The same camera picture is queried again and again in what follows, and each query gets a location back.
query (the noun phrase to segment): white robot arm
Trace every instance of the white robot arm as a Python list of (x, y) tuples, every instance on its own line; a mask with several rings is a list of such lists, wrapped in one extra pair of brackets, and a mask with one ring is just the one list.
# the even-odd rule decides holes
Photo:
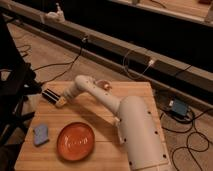
[(131, 170), (171, 171), (156, 126), (144, 100), (138, 96), (118, 99), (95, 84), (90, 76), (79, 75), (64, 90), (69, 101), (83, 92), (99, 100), (117, 118), (119, 138), (124, 143)]

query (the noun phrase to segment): wooden board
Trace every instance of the wooden board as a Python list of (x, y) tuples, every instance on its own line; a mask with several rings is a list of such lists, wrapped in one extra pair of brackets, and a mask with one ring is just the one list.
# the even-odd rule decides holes
[[(138, 95), (144, 98), (157, 125), (161, 140), (165, 144), (151, 86), (147, 82), (112, 82), (111, 93), (123, 98)], [(69, 82), (52, 82), (48, 88), (60, 94)], [(78, 162), (67, 162), (57, 155), (57, 137), (64, 126), (71, 122), (84, 122), (91, 126), (95, 133), (95, 148), (91, 155)], [(41, 123), (48, 125), (49, 142), (35, 147), (33, 145), (33, 128)], [(129, 170), (127, 154), (119, 144), (114, 117), (102, 104), (88, 93), (83, 93), (62, 109), (41, 97), (35, 117), (29, 127), (25, 142), (17, 162), (16, 171), (115, 171)]]

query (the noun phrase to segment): orange bowl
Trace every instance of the orange bowl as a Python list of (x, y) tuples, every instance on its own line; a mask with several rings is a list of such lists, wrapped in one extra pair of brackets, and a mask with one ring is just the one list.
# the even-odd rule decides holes
[(73, 122), (60, 132), (57, 139), (57, 152), (65, 160), (81, 160), (92, 152), (94, 142), (95, 135), (89, 125)]

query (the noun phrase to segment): chair leg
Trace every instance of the chair leg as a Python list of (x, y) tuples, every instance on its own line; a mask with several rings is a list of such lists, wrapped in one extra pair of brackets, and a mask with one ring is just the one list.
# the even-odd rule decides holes
[(0, 123), (0, 136), (3, 134), (6, 125), (6, 123)]
[(0, 146), (4, 145), (16, 129), (16, 125), (9, 126), (0, 139)]
[(34, 117), (34, 113), (35, 112), (30, 112), (30, 113), (22, 115), (22, 117), (20, 118), (21, 121), (24, 122), (26, 120), (32, 119)]

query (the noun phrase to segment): blue sponge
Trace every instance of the blue sponge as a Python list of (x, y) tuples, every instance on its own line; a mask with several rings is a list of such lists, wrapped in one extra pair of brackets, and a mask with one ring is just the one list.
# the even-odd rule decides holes
[(33, 130), (34, 132), (34, 145), (40, 146), (49, 141), (48, 139), (48, 127), (46, 124), (40, 124)]

